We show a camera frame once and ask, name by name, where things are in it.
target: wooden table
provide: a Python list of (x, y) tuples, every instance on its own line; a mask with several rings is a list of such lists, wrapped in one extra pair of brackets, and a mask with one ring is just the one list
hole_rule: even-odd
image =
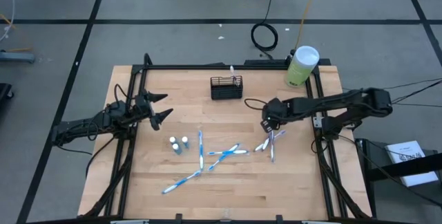
[[(125, 91), (131, 66), (116, 66), (110, 79), (106, 103), (115, 101), (113, 87), (120, 84)], [(238, 71), (244, 80), (244, 98), (269, 101), (306, 97), (304, 86), (290, 88), (284, 82), (285, 71)], [(232, 156), (214, 171), (204, 172), (169, 194), (166, 187), (199, 169), (198, 130), (204, 133), (204, 151), (222, 151), (235, 143), (240, 149), (253, 150), (267, 137), (260, 126), (261, 111), (244, 105), (243, 100), (213, 101), (209, 78), (229, 76), (229, 71), (149, 70), (146, 88), (152, 93), (168, 93), (155, 103), (160, 112), (174, 108), (159, 131), (149, 121), (140, 123), (135, 145), (124, 218), (274, 220), (282, 214), (285, 220), (327, 220), (320, 168), (311, 152), (314, 139), (311, 119), (283, 126), (286, 135), (276, 140), (276, 162), (270, 162), (269, 149), (248, 156)], [(335, 66), (321, 66), (320, 76), (325, 95), (342, 93)], [(311, 78), (314, 94), (314, 79)], [(342, 109), (330, 111), (330, 115)], [(341, 135), (353, 138), (344, 130)], [(169, 138), (189, 137), (189, 150), (176, 155)], [(95, 151), (110, 138), (101, 135)], [(371, 215), (367, 193), (355, 146), (342, 139), (335, 141), (336, 157), (344, 188), (361, 209)], [(79, 214), (87, 212), (109, 183), (117, 142), (103, 150), (90, 166)], [(218, 157), (205, 156), (205, 168)], [(338, 203), (332, 184), (335, 216)], [(113, 213), (117, 211), (119, 189), (115, 192)]]

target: black wire basket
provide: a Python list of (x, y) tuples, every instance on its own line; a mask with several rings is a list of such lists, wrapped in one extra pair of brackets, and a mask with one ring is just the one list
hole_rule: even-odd
[(242, 76), (211, 77), (210, 91), (212, 100), (242, 98)]

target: yellow cable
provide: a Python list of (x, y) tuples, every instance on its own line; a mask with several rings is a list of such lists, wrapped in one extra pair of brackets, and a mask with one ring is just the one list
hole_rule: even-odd
[[(5, 17), (5, 15), (0, 14), (0, 17), (3, 20), (5, 20), (5, 22), (8, 23), (13, 29), (15, 29), (15, 30), (17, 29), (17, 28), (15, 28), (14, 25), (11, 24), (11, 22)], [(13, 49), (7, 50), (6, 52), (21, 52), (21, 51), (30, 51), (30, 50), (32, 50), (32, 48), (13, 48)]]
[(15, 26), (11, 25), (11, 22), (9, 22), (9, 20), (3, 14), (0, 14), (0, 17), (5, 20), (5, 22), (8, 23), (13, 29), (15, 29)]
[(299, 32), (298, 32), (298, 38), (296, 40), (295, 50), (298, 48), (298, 44), (299, 44), (301, 34), (302, 34), (302, 27), (304, 26), (304, 20), (307, 17), (307, 12), (309, 12), (309, 7), (311, 5), (311, 1), (312, 0), (309, 0), (309, 2), (307, 3), (307, 6), (305, 7), (304, 14), (302, 14), (302, 20), (301, 20), (301, 25), (299, 26)]
[(21, 51), (31, 51), (32, 48), (13, 48), (10, 50), (7, 50), (6, 52), (21, 52)]

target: black cable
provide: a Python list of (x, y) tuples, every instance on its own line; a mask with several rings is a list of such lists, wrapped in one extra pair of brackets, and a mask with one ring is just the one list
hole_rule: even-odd
[(87, 151), (77, 151), (77, 150), (66, 149), (66, 148), (63, 148), (63, 147), (61, 147), (59, 145), (57, 145), (57, 147), (59, 147), (60, 149), (62, 149), (64, 151), (70, 151), (70, 152), (75, 152), (75, 153), (83, 153), (83, 154), (92, 155), (92, 153), (87, 152)]
[(92, 164), (92, 161), (94, 160), (94, 158), (104, 149), (106, 148), (113, 140), (115, 139), (115, 134), (114, 136), (108, 141), (106, 142), (106, 144), (103, 145), (103, 147), (101, 147), (100, 149), (98, 149), (98, 151), (92, 156), (92, 158), (90, 158), (88, 165), (86, 165), (86, 177), (88, 176), (88, 172), (89, 172), (89, 167)]
[(428, 106), (428, 107), (442, 107), (439, 105), (431, 105), (431, 104), (406, 104), (406, 103), (395, 103), (400, 106)]
[(310, 149), (311, 149), (311, 151), (313, 151), (313, 153), (314, 154), (322, 154), (322, 153), (324, 153), (324, 151), (325, 150), (327, 150), (327, 148), (329, 147), (329, 143), (328, 142), (326, 142), (325, 143), (325, 147), (321, 150), (321, 151), (315, 151), (314, 149), (313, 149), (313, 144), (315, 143), (315, 141), (316, 140), (313, 140), (312, 142), (311, 142), (311, 144), (310, 144)]
[(252, 99), (252, 98), (247, 98), (247, 99), (245, 99), (245, 100), (244, 100), (244, 104), (246, 104), (247, 107), (249, 107), (250, 109), (253, 109), (253, 110), (259, 110), (259, 111), (261, 111), (262, 109), (259, 109), (259, 108), (257, 108), (257, 107), (252, 107), (252, 106), (250, 106), (249, 104), (247, 104), (247, 100), (255, 101), (255, 102), (259, 102), (259, 103), (263, 103), (263, 104), (267, 104), (267, 102), (262, 101), (262, 100), (258, 100), (258, 99)]
[(123, 91), (122, 87), (119, 84), (116, 84), (113, 88), (113, 95), (115, 97), (115, 101), (118, 102), (118, 97), (117, 97), (117, 88), (119, 88), (119, 90), (122, 92), (122, 94), (124, 95), (124, 97), (126, 97), (127, 99), (130, 100), (134, 100), (135, 97), (129, 97), (127, 96), (127, 94)]
[(398, 85), (398, 86), (391, 86), (391, 87), (386, 87), (386, 88), (382, 88), (382, 89), (394, 89), (394, 88), (399, 88), (399, 87), (403, 87), (403, 86), (410, 86), (410, 85), (420, 84), (420, 83), (424, 83), (424, 82), (433, 82), (433, 81), (437, 81), (437, 80), (442, 80), (442, 78), (431, 79), (431, 80), (423, 80), (423, 81), (420, 81), (420, 82), (412, 82), (412, 83), (408, 83), (408, 84), (402, 84), (402, 85)]
[(379, 171), (384, 174), (384, 176), (388, 177), (390, 180), (392, 180), (393, 182), (395, 182), (396, 184), (400, 185), (401, 187), (403, 187), (404, 189), (408, 190), (409, 192), (413, 193), (416, 196), (421, 197), (422, 199), (431, 202), (435, 205), (438, 205), (439, 207), (442, 207), (442, 203), (439, 203), (431, 198), (428, 198), (427, 196), (424, 196), (418, 192), (415, 192), (414, 190), (410, 189), (409, 187), (405, 186), (404, 184), (402, 184), (399, 180), (395, 179), (394, 177), (390, 176), (384, 169), (382, 169), (382, 167), (380, 167), (379, 165), (377, 165), (375, 162), (373, 162), (373, 160), (371, 160), (367, 155), (365, 155), (365, 153), (361, 150), (361, 148), (356, 144), (356, 142), (350, 138), (347, 138), (345, 136), (342, 136), (340, 134), (338, 134), (340, 137), (346, 139), (347, 141), (350, 141), (352, 143), (355, 144), (355, 147), (360, 151), (359, 153), (370, 163), (372, 163), (377, 169), (379, 169)]
[[(265, 23), (265, 21), (267, 20), (267, 17), (269, 16), (271, 1), (272, 0), (269, 0), (269, 5), (267, 6), (267, 13), (265, 14), (264, 20), (262, 20), (262, 22), (260, 22), (258, 24), (255, 24), (253, 26), (253, 28), (251, 29), (251, 32), (250, 32), (250, 38), (251, 38), (251, 42), (253, 43), (253, 45), (257, 49), (259, 49), (261, 52), (263, 52), (269, 59), (273, 59), (273, 57), (270, 54), (268, 54), (267, 51), (274, 50), (276, 48), (276, 46), (278, 45), (278, 32), (276, 31), (276, 29), (273, 26), (271, 26), (270, 24), (266, 24)], [(270, 32), (273, 34), (274, 41), (273, 41), (272, 45), (270, 45), (270, 46), (261, 46), (260, 44), (258, 44), (256, 42), (256, 40), (255, 40), (255, 30), (259, 26), (263, 26), (263, 27), (269, 29)]]
[(382, 146), (380, 146), (380, 145), (377, 145), (377, 144), (375, 144), (374, 142), (372, 142), (371, 140), (365, 140), (365, 141), (369, 142), (371, 145), (373, 145), (374, 147), (377, 147), (377, 148), (379, 148), (379, 149), (381, 149), (381, 150), (388, 151), (388, 152), (395, 153), (395, 154), (402, 155), (402, 156), (407, 156), (407, 157), (415, 158), (414, 156), (410, 156), (410, 155), (407, 155), (407, 154), (402, 154), (402, 153), (399, 153), (399, 152), (395, 152), (395, 151), (387, 150), (385, 147), (382, 147)]
[(407, 99), (407, 98), (409, 98), (409, 97), (412, 97), (413, 95), (416, 95), (416, 94), (418, 94), (418, 93), (420, 93), (420, 92), (422, 92), (422, 91), (424, 91), (424, 90), (427, 90), (427, 89), (429, 89), (429, 88), (431, 88), (431, 87), (433, 87), (433, 86), (436, 86), (437, 84), (440, 84), (440, 83), (442, 83), (442, 80), (440, 80), (440, 81), (438, 81), (438, 82), (435, 82), (435, 83), (433, 83), (433, 84), (431, 84), (431, 85), (429, 85), (429, 86), (426, 86), (426, 87), (424, 87), (424, 88), (422, 88), (422, 89), (420, 89), (420, 90), (417, 90), (417, 91), (415, 91), (415, 92), (413, 92), (413, 93), (410, 93), (410, 94), (408, 94), (408, 95), (405, 95), (405, 96), (402, 96), (402, 97), (398, 97), (398, 98), (392, 100), (392, 104), (399, 103), (399, 102), (401, 102), (401, 101), (403, 101), (403, 100), (405, 100), (405, 99)]
[[(134, 97), (129, 97), (129, 96), (127, 96), (127, 94), (123, 91), (123, 89), (121, 88), (121, 86), (120, 86), (119, 84), (116, 84), (116, 85), (114, 86), (114, 88), (113, 88), (113, 95), (114, 95), (115, 101), (116, 101), (116, 103), (117, 103), (117, 106), (116, 106), (115, 108), (111, 108), (111, 106), (108, 105), (104, 110), (99, 111), (97, 114), (94, 115), (94, 117), (92, 117), (92, 119), (90, 119), (90, 121), (89, 121), (89, 123), (88, 123), (88, 127), (87, 127), (87, 128), (88, 128), (88, 131), (87, 131), (87, 135), (86, 135), (86, 137), (87, 137), (90, 141), (94, 141), (94, 140), (96, 140), (96, 139), (97, 139), (97, 136), (98, 136), (98, 132), (100, 131), (100, 128), (98, 127), (98, 124), (94, 122), (95, 118), (97, 118), (97, 116), (98, 116), (99, 114), (101, 114), (101, 113), (105, 113), (105, 114), (107, 114), (107, 112), (106, 112), (107, 110), (112, 110), (112, 109), (118, 109), (118, 108), (119, 108), (119, 100), (118, 100), (118, 96), (117, 96), (117, 89), (119, 89), (119, 90), (122, 92), (122, 94), (124, 95), (124, 97), (126, 97), (126, 99), (130, 99), (130, 100), (134, 100), (134, 99), (135, 99)], [(91, 126), (92, 124), (95, 126), (95, 133), (93, 134), (93, 136), (91, 135), (92, 133), (90, 133), (90, 126)]]

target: concrete floor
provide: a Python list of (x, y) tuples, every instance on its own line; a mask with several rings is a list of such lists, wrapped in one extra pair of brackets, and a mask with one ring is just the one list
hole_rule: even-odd
[[(16, 18), (88, 19), (94, 2), (17, 0)], [(299, 19), (306, 2), (273, 0), (269, 18)], [(419, 3), (428, 19), (442, 19), (441, 0)], [(259, 19), (264, 17), (267, 4), (268, 0), (102, 0), (97, 19)], [(10, 0), (0, 0), (0, 13), (10, 16), (10, 5)], [(308, 18), (419, 19), (410, 0), (314, 0)], [(264, 59), (250, 41), (252, 25), (94, 25), (63, 120), (88, 118), (101, 109), (112, 67), (139, 64), (145, 52), (154, 64), (242, 64), (245, 59)], [(280, 59), (294, 46), (299, 25), (274, 27), (280, 41), (271, 54)], [(0, 49), (6, 50), (32, 47), (37, 56), (32, 65), (0, 64), (0, 82), (13, 84), (16, 93), (0, 119), (2, 223), (17, 219), (85, 28), (83, 24), (17, 24), (17, 30), (0, 43)], [(431, 29), (442, 40), (442, 26)], [(265, 30), (257, 30), (256, 36), (262, 44), (271, 42)], [(301, 44), (314, 46), (322, 57), (330, 58), (346, 88), (395, 86), (442, 74), (421, 24), (312, 24), (305, 26)], [(421, 87), (394, 89), (392, 97)], [(434, 87), (406, 102), (441, 105), (441, 94), (442, 87)], [(442, 151), (441, 115), (440, 108), (397, 106), (387, 118), (367, 119), (356, 136), (387, 143), (418, 140), (426, 149)], [(92, 151), (93, 143), (76, 140), (66, 147)], [(53, 149), (28, 221), (76, 216), (88, 159)], [(377, 207), (378, 217), (385, 220), (440, 223), (442, 216), (440, 209), (429, 205), (410, 210), (409, 205), (380, 200)]]

